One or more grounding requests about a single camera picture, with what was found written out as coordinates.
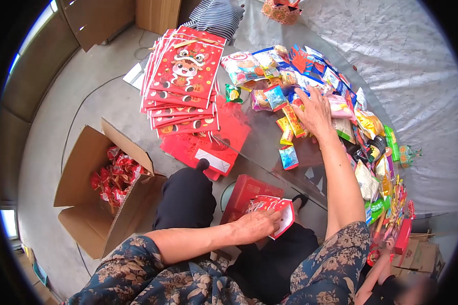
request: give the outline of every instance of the white plastic sheet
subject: white plastic sheet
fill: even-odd
[[[234,46],[255,51],[313,41],[310,46],[330,59],[328,53],[337,51],[349,63],[350,72],[342,72],[353,74],[351,65],[357,67],[369,86],[363,84],[367,100],[374,99],[371,89],[383,107],[374,110],[380,118],[388,115],[401,143],[422,148],[406,181],[416,212],[458,211],[458,68],[421,5],[414,0],[302,1],[299,23],[287,26],[263,15],[262,2],[238,1],[246,12]]]

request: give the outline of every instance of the floral blouse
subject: floral blouse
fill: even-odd
[[[282,303],[353,302],[370,246],[364,222],[350,223],[304,260],[291,276],[291,295]],[[104,260],[67,304],[259,304],[225,276],[226,259],[165,266],[146,236],[130,238]]]

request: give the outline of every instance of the striped shirt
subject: striped shirt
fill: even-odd
[[[231,41],[243,20],[244,9],[229,0],[202,0],[190,14],[191,21],[183,26],[206,31]]]

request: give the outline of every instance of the hand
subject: hand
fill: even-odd
[[[393,237],[389,237],[387,238],[387,241],[386,241],[386,248],[387,250],[389,250],[390,252],[392,252],[392,250],[394,249],[394,246],[395,246],[395,240]]]
[[[281,219],[281,216],[281,212],[275,212],[273,209],[254,211],[231,223],[236,246],[248,245],[274,233],[280,229],[277,221]]]
[[[307,97],[299,88],[295,92],[305,106],[302,111],[298,106],[292,104],[293,112],[302,121],[304,126],[312,132],[318,141],[326,139],[330,134],[336,134],[331,124],[331,106],[327,97],[323,97],[319,91],[311,86],[307,86],[311,93],[311,98]]]

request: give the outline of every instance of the window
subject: window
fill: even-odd
[[[29,33],[25,37],[24,42],[20,46],[20,49],[18,50],[18,53],[16,54],[15,59],[13,60],[12,64],[10,65],[9,77],[10,77],[10,74],[12,73],[13,68],[15,67],[15,64],[19,60],[20,56],[24,54],[25,49],[31,43],[32,39],[34,39],[34,37],[39,32],[39,30],[42,28],[42,26],[49,20],[49,18],[57,10],[58,10],[58,6],[56,5],[56,1],[52,0],[51,3],[49,3],[48,6],[44,9],[44,11],[41,13],[41,15],[39,15],[36,22],[30,29]]]
[[[15,210],[0,210],[3,226],[7,236],[13,240],[18,238]]]

